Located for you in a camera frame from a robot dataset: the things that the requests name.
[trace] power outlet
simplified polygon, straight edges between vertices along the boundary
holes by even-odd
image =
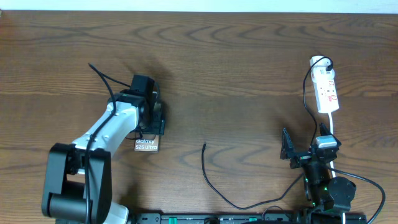
[[[322,58],[322,56],[314,56],[311,58],[310,65],[320,58]],[[333,69],[331,71],[326,71],[326,67],[330,63],[331,62],[325,58],[314,65],[311,72],[319,113],[331,113],[339,108],[334,80],[335,71]]]

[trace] white wall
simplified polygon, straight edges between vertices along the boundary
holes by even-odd
[[[0,0],[0,9],[398,13],[398,0]]]

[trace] white cable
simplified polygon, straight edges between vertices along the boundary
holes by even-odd
[[[330,129],[331,134],[333,134],[333,118],[331,117],[331,112],[329,112],[328,115],[329,115],[329,129]],[[330,168],[335,168],[333,161],[330,162]],[[331,172],[331,176],[336,177],[335,171]]]
[[[331,117],[331,113],[328,113],[328,115],[329,115],[329,129],[330,129],[331,134],[333,134],[333,118]],[[333,161],[330,162],[330,168],[335,168]],[[331,172],[331,176],[333,178],[336,177],[335,171]],[[343,219],[343,224],[346,224],[346,214],[344,212],[343,212],[342,219]]]

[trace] white power strip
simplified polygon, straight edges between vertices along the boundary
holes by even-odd
[[[312,57],[310,65],[312,66],[322,57],[323,56]],[[311,71],[311,79],[315,89],[319,113],[331,113],[339,108],[334,80],[335,71],[333,69],[330,71],[326,70],[326,67],[330,64],[331,61],[324,58],[316,63]]]

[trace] wooden table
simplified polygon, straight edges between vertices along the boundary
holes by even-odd
[[[343,143],[335,166],[380,183],[387,201],[375,223],[396,223],[397,38],[394,15],[6,11],[0,223],[53,223],[40,210],[48,151],[82,135],[109,98],[88,62],[123,82],[133,73],[151,76],[167,104],[159,153],[134,152],[126,140],[113,157],[114,201],[138,211],[240,212],[203,180],[204,141],[208,176],[232,202],[279,197],[301,173],[279,159],[282,128],[301,149],[313,133],[302,80],[316,54],[335,62],[340,109],[333,117]],[[315,109],[310,80],[307,86]],[[327,115],[316,117],[328,123]],[[370,218],[381,194],[353,181],[351,211]],[[301,182],[271,205],[308,205]]]

